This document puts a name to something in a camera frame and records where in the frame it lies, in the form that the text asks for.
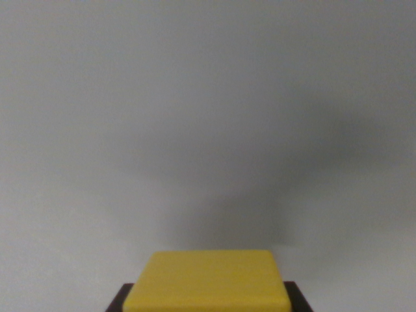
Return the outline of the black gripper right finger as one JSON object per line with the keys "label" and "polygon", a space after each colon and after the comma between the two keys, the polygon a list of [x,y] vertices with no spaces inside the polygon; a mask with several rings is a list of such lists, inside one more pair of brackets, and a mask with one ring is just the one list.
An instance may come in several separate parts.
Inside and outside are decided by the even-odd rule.
{"label": "black gripper right finger", "polygon": [[294,281],[285,281],[284,286],[289,295],[292,312],[313,312],[313,309]]}

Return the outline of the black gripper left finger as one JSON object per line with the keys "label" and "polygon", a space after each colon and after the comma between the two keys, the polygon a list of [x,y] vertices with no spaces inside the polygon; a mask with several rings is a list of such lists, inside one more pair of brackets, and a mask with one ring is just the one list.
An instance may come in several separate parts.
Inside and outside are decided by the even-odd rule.
{"label": "black gripper left finger", "polygon": [[106,308],[105,312],[122,312],[125,299],[133,288],[133,285],[133,283],[124,283]]}

